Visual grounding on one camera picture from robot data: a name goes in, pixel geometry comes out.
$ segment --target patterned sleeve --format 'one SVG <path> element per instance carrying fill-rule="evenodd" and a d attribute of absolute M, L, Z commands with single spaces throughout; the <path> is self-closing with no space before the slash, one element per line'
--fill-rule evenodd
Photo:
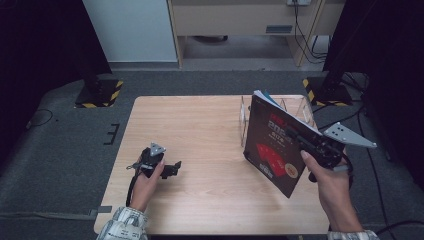
<path fill-rule="evenodd" d="M 147 240 L 146 224 L 147 217 L 143 212 L 120 207 L 103 226 L 97 240 Z"/>
<path fill-rule="evenodd" d="M 354 233 L 328 232 L 328 240 L 379 240 L 377 235 L 370 230 Z"/>

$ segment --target yellow and black hazard tape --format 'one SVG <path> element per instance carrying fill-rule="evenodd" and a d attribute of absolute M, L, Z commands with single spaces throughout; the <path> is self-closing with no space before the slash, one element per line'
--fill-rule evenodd
<path fill-rule="evenodd" d="M 309 101 L 311 102 L 311 105 L 313 106 L 315 105 L 317 106 L 349 106 L 349 103 L 345 103 L 342 101 L 317 100 L 308 79 L 303 79 L 303 86 L 305 87 L 306 92 L 308 93 Z"/>
<path fill-rule="evenodd" d="M 102 103 L 93 103 L 93 102 L 85 102 L 85 103 L 80 103 L 80 104 L 75 104 L 76 108 L 96 108 L 96 107 L 111 107 L 115 101 L 116 98 L 119 95 L 119 91 L 121 91 L 121 87 L 122 87 L 123 81 L 118 81 L 116 83 L 115 86 L 115 90 L 112 93 L 112 95 L 110 96 L 110 100 L 107 102 L 102 102 Z"/>

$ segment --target gold sticker on book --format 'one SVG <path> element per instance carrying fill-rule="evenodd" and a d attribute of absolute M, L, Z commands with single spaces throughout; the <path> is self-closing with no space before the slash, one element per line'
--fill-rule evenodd
<path fill-rule="evenodd" d="M 299 172 L 297 171 L 297 169 L 295 168 L 295 166 L 293 166 L 290 163 L 287 163 L 285 166 L 287 175 L 289 175 L 291 178 L 297 178 L 299 176 Z"/>

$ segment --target book cover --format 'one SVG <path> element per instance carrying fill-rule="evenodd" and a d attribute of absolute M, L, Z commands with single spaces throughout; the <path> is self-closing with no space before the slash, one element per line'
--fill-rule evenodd
<path fill-rule="evenodd" d="M 245 158 L 290 198 L 305 169 L 299 143 L 287 128 L 308 138 L 320 132 L 287 113 L 268 94 L 255 91 L 250 105 Z"/>

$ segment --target person's right hand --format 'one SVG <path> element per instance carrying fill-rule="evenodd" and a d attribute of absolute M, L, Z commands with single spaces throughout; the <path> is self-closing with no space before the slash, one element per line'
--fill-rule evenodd
<path fill-rule="evenodd" d="M 302 150 L 303 161 L 315 175 L 319 200 L 335 232 L 361 232 L 363 228 L 356 216 L 349 194 L 347 171 L 335 172 L 321 167 L 312 155 Z"/>

